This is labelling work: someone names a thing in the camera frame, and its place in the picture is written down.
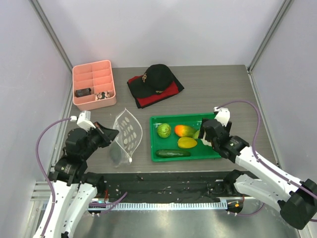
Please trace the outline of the white fake cauliflower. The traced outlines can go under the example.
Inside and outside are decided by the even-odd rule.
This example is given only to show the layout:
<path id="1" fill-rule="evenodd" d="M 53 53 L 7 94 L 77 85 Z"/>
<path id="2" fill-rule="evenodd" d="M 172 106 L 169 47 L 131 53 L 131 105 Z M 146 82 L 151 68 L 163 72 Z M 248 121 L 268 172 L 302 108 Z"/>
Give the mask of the white fake cauliflower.
<path id="1" fill-rule="evenodd" d="M 206 146 L 212 147 L 211 139 L 204 130 L 197 130 L 194 133 L 193 138 L 195 140 L 201 140 L 201 142 Z"/>

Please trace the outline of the orange fake fruit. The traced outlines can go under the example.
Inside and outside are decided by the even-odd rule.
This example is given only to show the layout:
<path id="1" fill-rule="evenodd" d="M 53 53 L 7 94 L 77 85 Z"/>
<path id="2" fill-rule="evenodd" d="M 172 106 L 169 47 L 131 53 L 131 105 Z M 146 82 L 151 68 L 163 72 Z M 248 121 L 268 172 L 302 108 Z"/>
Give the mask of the orange fake fruit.
<path id="1" fill-rule="evenodd" d="M 174 132 L 179 137 L 193 137 L 197 130 L 192 126 L 179 124 L 174 127 Z"/>

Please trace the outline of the yellow fake pepper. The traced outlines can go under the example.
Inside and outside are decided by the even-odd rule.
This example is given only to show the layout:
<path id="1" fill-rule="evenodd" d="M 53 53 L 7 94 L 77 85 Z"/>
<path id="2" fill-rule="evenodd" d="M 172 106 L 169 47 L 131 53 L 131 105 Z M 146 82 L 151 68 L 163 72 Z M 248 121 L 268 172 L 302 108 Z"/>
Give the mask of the yellow fake pepper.
<path id="1" fill-rule="evenodd" d="M 191 149 L 197 144 L 197 141 L 191 137 L 180 137 L 177 142 L 178 147 L 182 149 Z"/>

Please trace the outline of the clear zip top bag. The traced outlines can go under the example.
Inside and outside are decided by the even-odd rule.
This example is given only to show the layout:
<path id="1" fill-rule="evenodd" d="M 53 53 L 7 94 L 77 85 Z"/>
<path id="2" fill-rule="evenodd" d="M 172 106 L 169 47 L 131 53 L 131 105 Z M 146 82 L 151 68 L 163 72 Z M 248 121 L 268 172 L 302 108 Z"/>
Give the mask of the clear zip top bag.
<path id="1" fill-rule="evenodd" d="M 119 166 L 132 163 L 132 156 L 139 147 L 143 138 L 143 129 L 136 117 L 126 108 L 115 117 L 112 126 L 119 131 L 118 136 L 110 145 L 111 147 L 120 147 L 122 157 Z"/>

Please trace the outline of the light green fake vegetable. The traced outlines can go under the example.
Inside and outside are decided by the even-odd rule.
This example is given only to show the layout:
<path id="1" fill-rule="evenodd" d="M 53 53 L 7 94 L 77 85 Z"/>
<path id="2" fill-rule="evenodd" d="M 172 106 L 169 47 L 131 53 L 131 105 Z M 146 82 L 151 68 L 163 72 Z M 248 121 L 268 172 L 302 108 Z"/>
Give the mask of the light green fake vegetable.
<path id="1" fill-rule="evenodd" d="M 161 138 L 168 138 L 171 134 L 171 126 L 167 123 L 162 123 L 157 127 L 157 134 Z"/>

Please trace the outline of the dark green fake cucumber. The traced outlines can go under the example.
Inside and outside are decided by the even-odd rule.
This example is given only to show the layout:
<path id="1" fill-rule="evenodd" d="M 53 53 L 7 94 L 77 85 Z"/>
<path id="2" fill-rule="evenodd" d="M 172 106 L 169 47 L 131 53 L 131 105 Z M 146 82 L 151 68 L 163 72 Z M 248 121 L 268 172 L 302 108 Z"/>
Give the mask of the dark green fake cucumber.
<path id="1" fill-rule="evenodd" d="M 156 156 L 160 158 L 190 157 L 191 153 L 184 150 L 162 149 L 156 151 Z"/>

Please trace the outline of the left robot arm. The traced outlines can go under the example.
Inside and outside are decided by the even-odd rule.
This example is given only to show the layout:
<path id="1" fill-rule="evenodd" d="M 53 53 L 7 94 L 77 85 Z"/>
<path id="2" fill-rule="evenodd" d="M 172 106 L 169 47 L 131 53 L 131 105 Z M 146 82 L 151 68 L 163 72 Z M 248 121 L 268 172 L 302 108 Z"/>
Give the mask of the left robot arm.
<path id="1" fill-rule="evenodd" d="M 87 160 L 99 148 L 108 147 L 119 131 L 89 123 L 68 133 L 63 155 L 51 175 L 45 179 L 51 190 L 50 200 L 36 238 L 72 238 L 77 225 L 93 198 L 102 197 L 104 177 L 86 172 Z"/>

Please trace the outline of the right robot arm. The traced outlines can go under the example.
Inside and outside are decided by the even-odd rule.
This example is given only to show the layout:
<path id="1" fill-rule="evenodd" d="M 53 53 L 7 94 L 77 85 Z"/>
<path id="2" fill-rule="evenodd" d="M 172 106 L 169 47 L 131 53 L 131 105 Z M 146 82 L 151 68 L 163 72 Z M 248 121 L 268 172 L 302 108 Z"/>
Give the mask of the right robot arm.
<path id="1" fill-rule="evenodd" d="M 296 178 L 266 160 L 248 142 L 231 136 L 216 119 L 203 119 L 199 139 L 222 158 L 244 167 L 258 180 L 240 171 L 226 178 L 224 191 L 230 196 L 245 194 L 278 211 L 292 227 L 302 230 L 317 212 L 317 184 L 311 179 Z"/>

